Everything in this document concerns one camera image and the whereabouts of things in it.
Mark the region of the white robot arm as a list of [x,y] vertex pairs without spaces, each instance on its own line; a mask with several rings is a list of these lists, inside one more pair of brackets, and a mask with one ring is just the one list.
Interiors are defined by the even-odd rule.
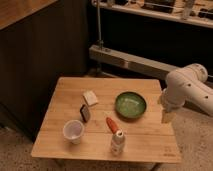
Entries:
[[207,69],[197,63],[169,72],[165,78],[167,87],[159,97],[163,107],[161,122],[170,123],[174,112],[186,101],[213,116],[213,89],[204,84],[207,78]]

